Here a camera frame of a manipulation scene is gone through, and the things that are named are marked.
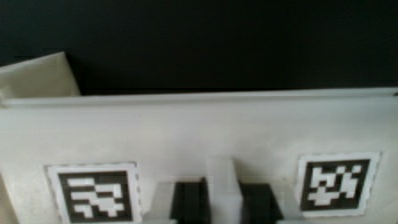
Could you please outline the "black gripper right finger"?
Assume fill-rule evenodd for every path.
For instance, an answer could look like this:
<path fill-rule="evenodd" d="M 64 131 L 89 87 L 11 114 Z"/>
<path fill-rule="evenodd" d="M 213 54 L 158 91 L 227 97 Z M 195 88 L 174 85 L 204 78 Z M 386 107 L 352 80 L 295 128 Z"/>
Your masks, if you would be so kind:
<path fill-rule="evenodd" d="M 277 224 L 284 216 L 270 185 L 242 183 L 240 190 L 243 196 L 240 224 Z"/>

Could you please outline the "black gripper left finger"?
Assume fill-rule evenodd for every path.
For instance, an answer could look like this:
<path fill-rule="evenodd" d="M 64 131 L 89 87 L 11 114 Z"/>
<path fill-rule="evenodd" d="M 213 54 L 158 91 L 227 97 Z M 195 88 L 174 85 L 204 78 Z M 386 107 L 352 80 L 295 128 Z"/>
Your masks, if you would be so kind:
<path fill-rule="evenodd" d="M 211 224 L 208 182 L 178 182 L 171 204 L 171 219 L 178 224 Z"/>

